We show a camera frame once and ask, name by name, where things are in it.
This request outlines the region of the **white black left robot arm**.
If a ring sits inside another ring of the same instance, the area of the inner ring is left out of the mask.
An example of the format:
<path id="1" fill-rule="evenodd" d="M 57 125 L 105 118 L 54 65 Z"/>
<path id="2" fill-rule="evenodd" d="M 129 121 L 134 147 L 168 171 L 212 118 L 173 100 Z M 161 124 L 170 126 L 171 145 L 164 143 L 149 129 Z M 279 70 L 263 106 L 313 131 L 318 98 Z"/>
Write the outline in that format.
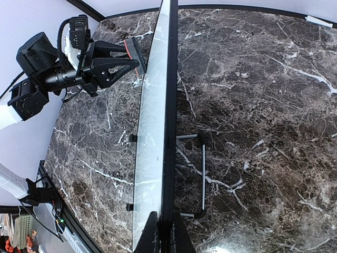
<path id="1" fill-rule="evenodd" d="M 27 78 L 15 81 L 10 94 L 1 103 L 8 117 L 1 129 L 26 121 L 39 114 L 49 102 L 49 94 L 59 96 L 69 87 L 80 86 L 89 96 L 96 97 L 98 89 L 106 89 L 121 77 L 135 70 L 146 72 L 143 55 L 135 38 L 124 40 L 123 45 L 92 41 L 88 32 L 69 31 L 53 47 L 41 32 L 29 39 L 17 53 L 17 61 Z"/>

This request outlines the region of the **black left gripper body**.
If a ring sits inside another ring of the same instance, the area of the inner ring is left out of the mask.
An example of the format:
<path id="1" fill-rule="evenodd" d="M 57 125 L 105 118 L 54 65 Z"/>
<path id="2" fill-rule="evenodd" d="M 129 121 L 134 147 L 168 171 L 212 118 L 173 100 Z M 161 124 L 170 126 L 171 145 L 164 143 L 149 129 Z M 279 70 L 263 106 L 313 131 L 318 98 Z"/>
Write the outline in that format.
<path id="1" fill-rule="evenodd" d="M 93 60 L 98 57 L 98 42 L 90 42 L 87 49 L 77 52 L 71 43 L 66 44 L 68 53 L 57 43 L 59 61 L 44 72 L 47 91 L 59 94 L 62 89 L 79 85 L 89 96 L 98 96 L 98 79 L 94 74 Z"/>

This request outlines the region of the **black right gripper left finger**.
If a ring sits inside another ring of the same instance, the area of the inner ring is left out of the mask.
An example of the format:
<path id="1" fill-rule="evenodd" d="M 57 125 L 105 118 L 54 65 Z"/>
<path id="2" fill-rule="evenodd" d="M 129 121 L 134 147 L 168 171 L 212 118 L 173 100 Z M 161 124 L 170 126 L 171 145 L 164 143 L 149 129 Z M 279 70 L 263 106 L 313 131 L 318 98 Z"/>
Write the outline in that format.
<path id="1" fill-rule="evenodd" d="M 135 253 L 159 253 L 160 239 L 158 231 L 157 212 L 152 211 L 147 219 L 140 239 L 134 250 Z"/>

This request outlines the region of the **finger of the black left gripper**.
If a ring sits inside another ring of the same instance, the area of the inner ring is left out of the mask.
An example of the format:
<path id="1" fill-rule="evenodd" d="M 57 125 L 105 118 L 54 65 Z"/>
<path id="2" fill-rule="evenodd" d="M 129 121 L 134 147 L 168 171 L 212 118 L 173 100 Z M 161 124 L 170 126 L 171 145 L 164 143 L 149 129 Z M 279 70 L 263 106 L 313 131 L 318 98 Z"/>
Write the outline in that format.
<path id="1" fill-rule="evenodd" d="M 104 41 L 96 41 L 94 43 L 93 58 L 116 58 L 125 59 L 129 58 L 129 55 L 124 46 L 116 45 Z"/>
<path id="2" fill-rule="evenodd" d="M 101 57 L 92 60 L 91 71 L 98 82 L 98 86 L 105 89 L 138 66 L 137 60 Z"/>

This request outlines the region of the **white whiteboard black frame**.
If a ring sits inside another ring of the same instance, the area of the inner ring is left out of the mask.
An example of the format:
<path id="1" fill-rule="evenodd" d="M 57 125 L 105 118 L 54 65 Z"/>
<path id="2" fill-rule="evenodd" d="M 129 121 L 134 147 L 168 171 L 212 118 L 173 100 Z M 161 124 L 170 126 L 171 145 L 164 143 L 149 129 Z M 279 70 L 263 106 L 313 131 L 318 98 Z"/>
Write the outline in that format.
<path id="1" fill-rule="evenodd" d="M 158 221 L 162 212 L 169 50 L 174 47 L 174 23 L 178 2 L 162 1 L 142 82 L 134 176 L 132 251 L 146 231 L 146 223 Z"/>

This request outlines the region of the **red bone-shaped eraser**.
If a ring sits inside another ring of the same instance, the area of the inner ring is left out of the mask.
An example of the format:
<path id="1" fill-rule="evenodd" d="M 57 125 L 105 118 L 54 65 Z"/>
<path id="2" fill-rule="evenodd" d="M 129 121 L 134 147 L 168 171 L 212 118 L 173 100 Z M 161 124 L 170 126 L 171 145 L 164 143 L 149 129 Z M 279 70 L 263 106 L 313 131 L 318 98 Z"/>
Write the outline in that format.
<path id="1" fill-rule="evenodd" d="M 145 59 L 140 51 L 136 38 L 131 37 L 125 39 L 124 45 L 129 58 L 138 62 L 138 66 L 135 68 L 136 74 L 138 76 L 144 75 L 147 71 L 147 68 L 145 64 Z"/>

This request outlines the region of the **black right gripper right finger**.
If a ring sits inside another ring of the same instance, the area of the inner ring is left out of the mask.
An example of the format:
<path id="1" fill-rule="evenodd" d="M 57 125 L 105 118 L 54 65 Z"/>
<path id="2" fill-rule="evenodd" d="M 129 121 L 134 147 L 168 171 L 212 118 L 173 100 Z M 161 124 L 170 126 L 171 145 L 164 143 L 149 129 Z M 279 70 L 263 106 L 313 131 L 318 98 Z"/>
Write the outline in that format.
<path id="1" fill-rule="evenodd" d="M 179 212 L 173 213 L 173 222 L 170 235 L 171 253 L 196 253 L 189 237 L 186 225 Z"/>

